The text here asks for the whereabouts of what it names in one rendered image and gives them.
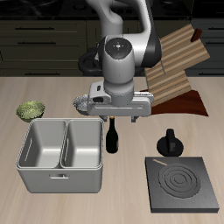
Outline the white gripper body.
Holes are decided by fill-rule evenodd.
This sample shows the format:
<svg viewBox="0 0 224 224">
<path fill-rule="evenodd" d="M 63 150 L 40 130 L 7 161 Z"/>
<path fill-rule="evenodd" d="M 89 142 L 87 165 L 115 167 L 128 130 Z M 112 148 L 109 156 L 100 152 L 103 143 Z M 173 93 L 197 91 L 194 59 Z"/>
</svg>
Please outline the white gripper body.
<svg viewBox="0 0 224 224">
<path fill-rule="evenodd" d="M 154 96 L 149 92 L 135 92 L 132 101 L 122 107 L 88 100 L 87 113 L 91 116 L 149 116 Z"/>
</svg>

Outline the dark wine bottle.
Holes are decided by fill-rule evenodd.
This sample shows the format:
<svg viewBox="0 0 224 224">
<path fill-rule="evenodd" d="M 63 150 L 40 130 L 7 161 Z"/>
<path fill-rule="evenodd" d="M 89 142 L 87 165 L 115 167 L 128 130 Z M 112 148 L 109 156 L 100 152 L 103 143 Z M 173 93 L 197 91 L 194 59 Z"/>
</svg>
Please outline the dark wine bottle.
<svg viewBox="0 0 224 224">
<path fill-rule="evenodd" d="M 106 135 L 106 150 L 108 153 L 114 154 L 118 151 L 118 134 L 115 127 L 115 118 L 109 118 L 109 129 Z"/>
</svg>

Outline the green bowl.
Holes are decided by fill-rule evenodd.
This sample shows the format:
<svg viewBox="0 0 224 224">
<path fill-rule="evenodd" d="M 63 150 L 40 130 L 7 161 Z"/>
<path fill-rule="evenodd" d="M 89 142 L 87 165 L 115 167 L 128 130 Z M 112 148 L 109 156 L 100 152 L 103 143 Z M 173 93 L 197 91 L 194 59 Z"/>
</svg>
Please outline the green bowl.
<svg viewBox="0 0 224 224">
<path fill-rule="evenodd" d="M 27 101 L 17 107 L 16 114 L 24 122 L 41 118 L 45 112 L 45 104 L 40 101 Z"/>
</svg>

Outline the grey fluted dish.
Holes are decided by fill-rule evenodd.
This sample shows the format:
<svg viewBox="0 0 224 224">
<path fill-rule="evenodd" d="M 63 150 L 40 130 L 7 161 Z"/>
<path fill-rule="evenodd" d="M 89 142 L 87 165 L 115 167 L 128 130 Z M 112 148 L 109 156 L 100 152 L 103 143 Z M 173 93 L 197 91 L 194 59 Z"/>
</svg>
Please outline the grey fluted dish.
<svg viewBox="0 0 224 224">
<path fill-rule="evenodd" d="M 88 95 L 87 94 L 83 94 L 76 97 L 73 100 L 73 105 L 80 114 L 84 116 L 88 115 Z"/>
</svg>

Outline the round black stove knob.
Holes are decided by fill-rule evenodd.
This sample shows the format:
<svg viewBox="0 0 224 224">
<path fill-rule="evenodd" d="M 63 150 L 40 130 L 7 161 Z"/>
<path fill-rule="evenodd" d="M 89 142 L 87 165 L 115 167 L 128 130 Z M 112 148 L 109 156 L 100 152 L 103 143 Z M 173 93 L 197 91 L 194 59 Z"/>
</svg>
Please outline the round black stove knob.
<svg viewBox="0 0 224 224">
<path fill-rule="evenodd" d="M 166 135 L 157 141 L 157 151 L 164 157 L 179 157 L 184 145 L 175 137 L 173 129 L 167 129 Z"/>
</svg>

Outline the white two-bin basket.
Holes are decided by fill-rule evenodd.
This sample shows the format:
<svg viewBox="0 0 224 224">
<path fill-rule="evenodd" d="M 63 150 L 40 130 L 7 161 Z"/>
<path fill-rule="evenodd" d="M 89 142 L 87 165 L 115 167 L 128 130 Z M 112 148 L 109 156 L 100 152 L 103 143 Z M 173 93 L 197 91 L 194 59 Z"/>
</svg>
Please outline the white two-bin basket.
<svg viewBox="0 0 224 224">
<path fill-rule="evenodd" d="M 98 193 L 104 122 L 39 118 L 26 131 L 16 168 L 30 193 Z"/>
</svg>

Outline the dark grey stove plate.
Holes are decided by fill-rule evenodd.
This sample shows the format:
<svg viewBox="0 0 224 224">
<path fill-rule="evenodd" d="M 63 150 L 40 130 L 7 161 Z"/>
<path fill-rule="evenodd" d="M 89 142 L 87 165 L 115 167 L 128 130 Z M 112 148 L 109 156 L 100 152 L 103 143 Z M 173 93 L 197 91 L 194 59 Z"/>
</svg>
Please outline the dark grey stove plate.
<svg viewBox="0 0 224 224">
<path fill-rule="evenodd" d="M 217 213 L 202 157 L 146 157 L 145 170 L 152 213 Z"/>
</svg>

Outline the dark kitchen cupboards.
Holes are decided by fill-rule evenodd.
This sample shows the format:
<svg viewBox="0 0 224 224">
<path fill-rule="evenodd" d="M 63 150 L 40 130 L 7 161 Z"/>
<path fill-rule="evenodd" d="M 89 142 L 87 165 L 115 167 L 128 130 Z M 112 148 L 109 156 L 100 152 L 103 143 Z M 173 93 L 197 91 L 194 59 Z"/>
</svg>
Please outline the dark kitchen cupboards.
<svg viewBox="0 0 224 224">
<path fill-rule="evenodd" d="M 159 37 L 187 24 L 202 30 L 210 58 L 188 68 L 189 76 L 224 76 L 224 0 L 209 2 L 153 0 Z M 0 76 L 84 76 L 79 58 L 101 39 L 87 0 L 0 0 Z"/>
</svg>

